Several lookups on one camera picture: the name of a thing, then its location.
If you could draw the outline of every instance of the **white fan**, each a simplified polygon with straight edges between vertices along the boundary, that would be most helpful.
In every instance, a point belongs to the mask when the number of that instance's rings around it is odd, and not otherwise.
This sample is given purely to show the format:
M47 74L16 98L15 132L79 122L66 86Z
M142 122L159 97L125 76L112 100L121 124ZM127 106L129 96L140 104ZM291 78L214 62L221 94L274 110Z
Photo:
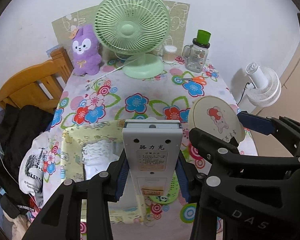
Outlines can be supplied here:
M247 91L250 103L258 107L267 107L278 100L281 83L274 70L251 63L246 67L246 73L254 86Z

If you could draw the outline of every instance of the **desk fan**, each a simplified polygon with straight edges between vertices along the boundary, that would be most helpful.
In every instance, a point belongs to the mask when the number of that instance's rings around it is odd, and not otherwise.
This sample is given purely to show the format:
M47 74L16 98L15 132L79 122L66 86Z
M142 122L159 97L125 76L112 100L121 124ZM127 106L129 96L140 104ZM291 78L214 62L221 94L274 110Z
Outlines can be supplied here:
M161 59L146 54L162 43L170 28L169 13L161 0L103 0L95 28L104 46L132 55L123 68L126 75L145 79L163 71Z
M247 91L250 103L258 107L267 107L278 100L281 94L281 83L273 69L251 63L246 67L246 73L254 86Z

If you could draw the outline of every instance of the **glass mason jar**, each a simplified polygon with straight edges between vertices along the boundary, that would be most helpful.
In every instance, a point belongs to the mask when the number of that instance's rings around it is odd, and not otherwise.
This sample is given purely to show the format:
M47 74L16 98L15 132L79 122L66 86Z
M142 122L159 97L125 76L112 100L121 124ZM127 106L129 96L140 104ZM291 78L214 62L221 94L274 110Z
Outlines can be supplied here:
M196 38L192 41L193 44L186 45L182 51L182 57L185 60L186 69L200 73L204 67L208 56L208 48L210 47L210 43L201 44L196 41Z

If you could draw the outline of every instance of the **black cable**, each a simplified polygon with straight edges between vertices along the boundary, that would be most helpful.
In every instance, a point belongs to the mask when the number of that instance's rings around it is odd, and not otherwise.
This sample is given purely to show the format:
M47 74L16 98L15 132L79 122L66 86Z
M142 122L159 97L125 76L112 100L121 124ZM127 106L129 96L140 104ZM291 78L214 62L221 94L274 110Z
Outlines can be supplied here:
M247 89L247 85L250 85L250 83L247 82L246 85L244 86L244 89L243 89L243 92L242 92L242 96L241 96L241 99L240 99L240 101L239 101L238 104L240 104L240 102L241 102L241 100L242 100L242 98L243 98L244 92L245 92L245 90Z

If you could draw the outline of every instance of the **purple plush toy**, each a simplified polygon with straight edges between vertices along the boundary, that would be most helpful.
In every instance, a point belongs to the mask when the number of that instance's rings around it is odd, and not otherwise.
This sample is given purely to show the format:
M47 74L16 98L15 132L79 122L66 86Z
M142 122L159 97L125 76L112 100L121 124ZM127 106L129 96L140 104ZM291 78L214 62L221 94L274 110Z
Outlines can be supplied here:
M82 76L85 73L95 75L99 72L101 56L98 53L98 39L91 24L80 26L73 39L74 73Z

